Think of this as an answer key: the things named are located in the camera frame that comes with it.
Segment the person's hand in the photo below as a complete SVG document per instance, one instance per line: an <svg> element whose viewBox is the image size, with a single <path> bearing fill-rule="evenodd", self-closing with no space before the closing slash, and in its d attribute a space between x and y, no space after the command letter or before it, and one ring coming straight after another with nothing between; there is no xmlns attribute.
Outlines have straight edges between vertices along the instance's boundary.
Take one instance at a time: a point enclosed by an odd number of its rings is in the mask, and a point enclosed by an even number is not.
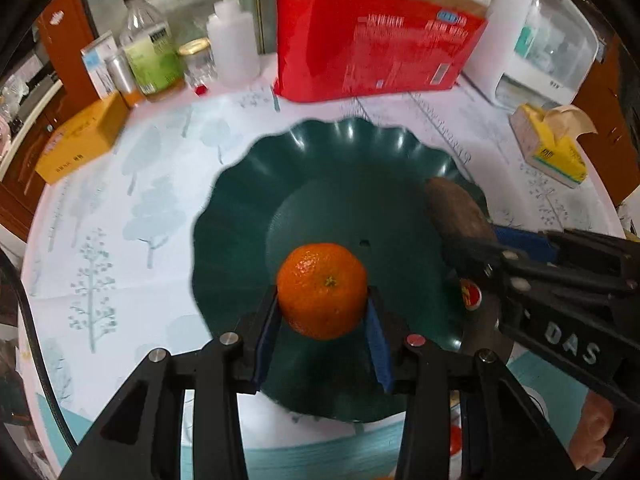
<svg viewBox="0 0 640 480"><path fill-rule="evenodd" d="M576 469L597 463L604 455L604 437L610 430L614 408L610 401L589 390L580 419L568 445L568 455Z"/></svg>

